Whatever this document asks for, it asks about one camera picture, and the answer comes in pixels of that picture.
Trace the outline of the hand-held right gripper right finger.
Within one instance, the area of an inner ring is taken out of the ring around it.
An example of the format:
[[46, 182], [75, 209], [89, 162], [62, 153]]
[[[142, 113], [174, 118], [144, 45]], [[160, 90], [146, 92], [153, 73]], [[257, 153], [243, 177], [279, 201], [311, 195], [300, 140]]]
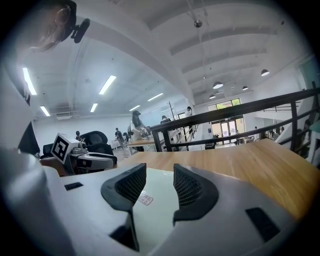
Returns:
[[175, 164], [179, 208], [151, 256], [273, 256], [297, 227], [279, 203], [249, 182]]

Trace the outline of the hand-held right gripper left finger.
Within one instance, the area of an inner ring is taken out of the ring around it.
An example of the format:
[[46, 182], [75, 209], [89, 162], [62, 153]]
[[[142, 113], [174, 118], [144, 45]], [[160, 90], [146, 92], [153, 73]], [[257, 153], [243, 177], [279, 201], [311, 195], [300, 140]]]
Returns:
[[140, 256], [133, 207], [146, 178], [145, 163], [66, 177], [49, 171], [50, 195], [75, 256]]

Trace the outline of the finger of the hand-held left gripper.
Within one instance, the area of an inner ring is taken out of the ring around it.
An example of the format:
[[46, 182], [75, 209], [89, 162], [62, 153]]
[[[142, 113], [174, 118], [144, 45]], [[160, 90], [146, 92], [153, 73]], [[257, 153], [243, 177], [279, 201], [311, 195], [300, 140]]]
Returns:
[[86, 168], [89, 171], [101, 171], [113, 168], [118, 158], [111, 154], [88, 152], [86, 153]]

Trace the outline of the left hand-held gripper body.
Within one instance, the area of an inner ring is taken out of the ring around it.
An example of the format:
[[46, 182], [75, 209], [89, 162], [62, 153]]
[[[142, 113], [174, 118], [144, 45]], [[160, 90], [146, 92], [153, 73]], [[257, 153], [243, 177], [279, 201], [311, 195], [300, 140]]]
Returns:
[[63, 165], [68, 175], [74, 175], [71, 157], [77, 158], [87, 152], [87, 146], [64, 133], [57, 133], [51, 147], [51, 154]]

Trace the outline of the pale green box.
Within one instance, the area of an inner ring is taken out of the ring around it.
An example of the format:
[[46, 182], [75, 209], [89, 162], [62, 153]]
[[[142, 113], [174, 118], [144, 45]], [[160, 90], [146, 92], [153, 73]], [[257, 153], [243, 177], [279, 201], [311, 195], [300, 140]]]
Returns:
[[174, 173], [146, 169], [146, 184], [133, 206], [133, 220], [139, 252], [146, 256], [173, 230], [174, 212], [179, 209]]

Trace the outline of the black office chair with headrest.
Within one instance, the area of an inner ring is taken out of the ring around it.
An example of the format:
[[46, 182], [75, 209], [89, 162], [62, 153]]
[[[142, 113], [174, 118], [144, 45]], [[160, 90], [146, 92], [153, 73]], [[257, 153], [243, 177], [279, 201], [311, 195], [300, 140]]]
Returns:
[[[81, 134], [76, 136], [76, 140], [83, 141], [86, 144], [89, 152], [103, 153], [114, 156], [113, 150], [108, 144], [107, 136], [101, 131], [91, 131]], [[42, 148], [43, 155], [40, 156], [40, 159], [53, 157], [51, 154], [52, 147], [53, 143], [44, 145]]]

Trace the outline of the person's black shirt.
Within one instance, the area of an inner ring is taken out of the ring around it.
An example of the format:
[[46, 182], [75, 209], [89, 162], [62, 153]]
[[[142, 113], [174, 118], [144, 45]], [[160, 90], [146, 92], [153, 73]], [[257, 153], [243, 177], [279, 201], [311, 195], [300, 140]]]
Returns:
[[18, 145], [18, 149], [23, 153], [31, 155], [40, 153], [40, 148], [34, 133], [32, 122], [30, 122], [27, 126]]

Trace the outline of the person's grey vest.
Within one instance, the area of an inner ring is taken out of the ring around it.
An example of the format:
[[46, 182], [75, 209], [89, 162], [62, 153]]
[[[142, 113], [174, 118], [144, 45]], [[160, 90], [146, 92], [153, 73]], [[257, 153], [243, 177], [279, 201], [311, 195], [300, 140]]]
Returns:
[[45, 181], [45, 169], [35, 156], [18, 149], [25, 130], [32, 122], [31, 95], [14, 63], [0, 63], [0, 180], [34, 178]]

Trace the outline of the row of ceiling strip lights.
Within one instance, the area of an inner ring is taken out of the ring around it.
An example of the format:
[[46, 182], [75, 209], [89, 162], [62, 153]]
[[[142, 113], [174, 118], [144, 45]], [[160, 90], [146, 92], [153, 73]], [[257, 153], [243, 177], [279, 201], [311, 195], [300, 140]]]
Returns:
[[163, 95], [158, 83], [152, 91], [148, 85], [123, 83], [115, 75], [91, 83], [72, 80], [53, 84], [47, 80], [40, 88], [35, 88], [37, 79], [31, 77], [26, 67], [22, 70], [31, 94], [31, 107], [37, 117], [63, 119], [87, 115], [126, 115]]

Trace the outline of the black curved railing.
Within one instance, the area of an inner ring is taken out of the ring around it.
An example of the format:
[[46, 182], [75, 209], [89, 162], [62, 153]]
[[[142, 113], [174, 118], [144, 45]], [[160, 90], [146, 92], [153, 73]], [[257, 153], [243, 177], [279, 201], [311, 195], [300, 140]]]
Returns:
[[[153, 135], [154, 143], [155, 143], [155, 150], [157, 152], [162, 151], [162, 143], [160, 142], [160, 139], [159, 139], [159, 133], [162, 133], [163, 135], [164, 146], [166, 150], [168, 152], [171, 152], [172, 148], [175, 148], [175, 147], [188, 147], [188, 146], [209, 144], [214, 142], [224, 142], [226, 140], [233, 140], [233, 139], [251, 136], [254, 134], [259, 134], [259, 133], [268, 131], [270, 129], [273, 129], [282, 125], [287, 125], [287, 124], [292, 124], [292, 136], [281, 141], [280, 143], [283, 145], [285, 143], [291, 142], [290, 150], [294, 150], [296, 146], [296, 137], [299, 135], [297, 133], [298, 120], [312, 113], [318, 113], [320, 111], [319, 96], [320, 96], [320, 87], [315, 87], [313, 89], [307, 89], [307, 90], [284, 94], [276, 97], [256, 100], [249, 103], [236, 105], [233, 107], [227, 107], [227, 108], [223, 108], [215, 111], [193, 115], [193, 116], [186, 117], [179, 120], [166, 122], [163, 124], [158, 124], [150, 128]], [[310, 97], [314, 98], [314, 108], [302, 114], [298, 114], [296, 102], [310, 98]], [[245, 115], [245, 114], [258, 112], [261, 110], [270, 109], [273, 107], [279, 107], [284, 104], [290, 105], [291, 118], [284, 120], [278, 124], [257, 128], [255, 130], [251, 130], [251, 131], [247, 131], [247, 132], [243, 132], [235, 135], [229, 135], [229, 136], [218, 137], [218, 138], [210, 138], [210, 139], [202, 139], [202, 140], [196, 140], [196, 141], [190, 141], [190, 142], [171, 143], [171, 139], [169, 137], [169, 131], [172, 131], [178, 128], [185, 128], [189, 126], [210, 123], [213, 121], [224, 120], [227, 118], [233, 118], [240, 115]]]

